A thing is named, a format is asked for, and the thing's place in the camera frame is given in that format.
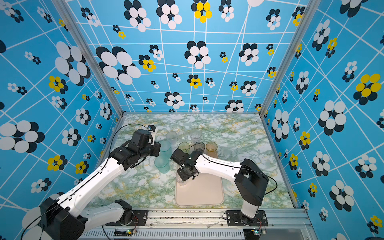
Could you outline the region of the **amber yellow cup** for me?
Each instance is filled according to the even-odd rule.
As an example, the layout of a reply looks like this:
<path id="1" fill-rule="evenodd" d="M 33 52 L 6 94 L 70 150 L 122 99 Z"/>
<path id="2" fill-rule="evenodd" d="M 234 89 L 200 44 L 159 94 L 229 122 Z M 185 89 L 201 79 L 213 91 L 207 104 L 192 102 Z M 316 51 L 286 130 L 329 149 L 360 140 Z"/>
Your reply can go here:
<path id="1" fill-rule="evenodd" d="M 218 158 L 218 145 L 215 142 L 206 144 L 206 154 L 212 158 Z"/>

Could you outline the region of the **large clear glass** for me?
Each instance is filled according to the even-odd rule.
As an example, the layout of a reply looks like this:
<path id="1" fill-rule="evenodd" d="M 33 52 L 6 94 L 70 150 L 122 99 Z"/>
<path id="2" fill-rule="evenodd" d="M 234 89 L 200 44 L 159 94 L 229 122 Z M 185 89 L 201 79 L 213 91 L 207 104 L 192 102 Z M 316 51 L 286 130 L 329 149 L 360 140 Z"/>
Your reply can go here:
<path id="1" fill-rule="evenodd" d="M 190 130 L 189 135 L 192 143 L 195 144 L 201 141 L 203 134 L 202 134 L 202 131 L 199 129 L 192 129 Z"/>

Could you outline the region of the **small clear glass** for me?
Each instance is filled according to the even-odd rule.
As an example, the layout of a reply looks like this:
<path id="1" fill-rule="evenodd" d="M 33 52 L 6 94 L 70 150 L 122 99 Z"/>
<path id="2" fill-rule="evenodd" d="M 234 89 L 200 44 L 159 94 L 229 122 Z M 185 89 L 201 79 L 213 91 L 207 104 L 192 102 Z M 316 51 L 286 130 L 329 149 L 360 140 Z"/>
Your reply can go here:
<path id="1" fill-rule="evenodd" d="M 176 176 L 176 181 L 177 181 L 177 185 L 178 186 L 183 187 L 183 186 L 186 185 L 186 181 L 183 181 L 182 178 L 179 175 Z"/>

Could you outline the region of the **green transparent cup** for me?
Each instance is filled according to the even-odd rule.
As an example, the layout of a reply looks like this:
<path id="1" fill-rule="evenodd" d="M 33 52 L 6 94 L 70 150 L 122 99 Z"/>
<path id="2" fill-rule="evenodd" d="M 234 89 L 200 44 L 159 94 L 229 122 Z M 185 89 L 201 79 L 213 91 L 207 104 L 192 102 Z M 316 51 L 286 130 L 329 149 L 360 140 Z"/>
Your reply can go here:
<path id="1" fill-rule="evenodd" d="M 179 144 L 178 148 L 182 150 L 185 153 L 188 153 L 190 150 L 191 145 L 187 142 L 182 142 Z"/>

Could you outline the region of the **frosted clear textured cup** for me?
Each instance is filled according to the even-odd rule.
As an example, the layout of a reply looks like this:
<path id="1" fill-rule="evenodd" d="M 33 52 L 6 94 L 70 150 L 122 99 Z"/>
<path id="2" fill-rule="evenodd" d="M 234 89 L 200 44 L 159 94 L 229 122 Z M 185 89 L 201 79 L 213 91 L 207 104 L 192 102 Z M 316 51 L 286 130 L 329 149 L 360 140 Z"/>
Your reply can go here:
<path id="1" fill-rule="evenodd" d="M 178 141 L 178 134 L 175 131 L 170 131 L 166 134 L 166 138 L 172 145 L 175 145 Z"/>

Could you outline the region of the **grey smoky cup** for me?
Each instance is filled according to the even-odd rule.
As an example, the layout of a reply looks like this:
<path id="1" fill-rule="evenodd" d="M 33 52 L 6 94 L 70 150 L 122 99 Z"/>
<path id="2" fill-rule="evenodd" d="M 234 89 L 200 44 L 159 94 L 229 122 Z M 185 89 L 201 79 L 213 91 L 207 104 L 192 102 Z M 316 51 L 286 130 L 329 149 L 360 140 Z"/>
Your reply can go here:
<path id="1" fill-rule="evenodd" d="M 204 152 L 206 145 L 203 142 L 195 142 L 193 146 L 195 151 Z"/>

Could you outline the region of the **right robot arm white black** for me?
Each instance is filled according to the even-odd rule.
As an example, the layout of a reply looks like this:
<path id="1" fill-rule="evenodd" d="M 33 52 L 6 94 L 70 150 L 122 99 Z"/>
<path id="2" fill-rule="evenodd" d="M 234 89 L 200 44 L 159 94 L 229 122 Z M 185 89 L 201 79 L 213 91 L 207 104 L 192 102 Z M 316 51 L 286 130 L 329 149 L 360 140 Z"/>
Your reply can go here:
<path id="1" fill-rule="evenodd" d="M 180 149 L 172 153 L 171 160 L 181 167 L 177 173 L 184 182 L 200 174 L 210 174 L 234 183 L 243 198 L 239 213 L 241 223 L 245 226 L 261 223 L 257 213 L 267 193 L 269 176 L 252 160 L 228 162 L 210 157 L 201 151 L 188 154 Z"/>

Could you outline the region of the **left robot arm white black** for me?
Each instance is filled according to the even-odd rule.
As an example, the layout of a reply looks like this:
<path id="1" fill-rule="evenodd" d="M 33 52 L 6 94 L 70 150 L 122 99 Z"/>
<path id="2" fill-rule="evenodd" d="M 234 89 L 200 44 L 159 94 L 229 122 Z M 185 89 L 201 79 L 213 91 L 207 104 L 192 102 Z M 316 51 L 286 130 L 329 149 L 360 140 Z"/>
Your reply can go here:
<path id="1" fill-rule="evenodd" d="M 124 200 L 94 210 L 86 206 L 115 178 L 137 167 L 146 157 L 159 156 L 161 144 L 155 140 L 156 133 L 154 125 L 135 131 L 131 140 L 113 150 L 77 186 L 57 199 L 47 198 L 40 206 L 43 231 L 54 240 L 77 240 L 84 232 L 105 224 L 137 225 L 132 206 Z"/>

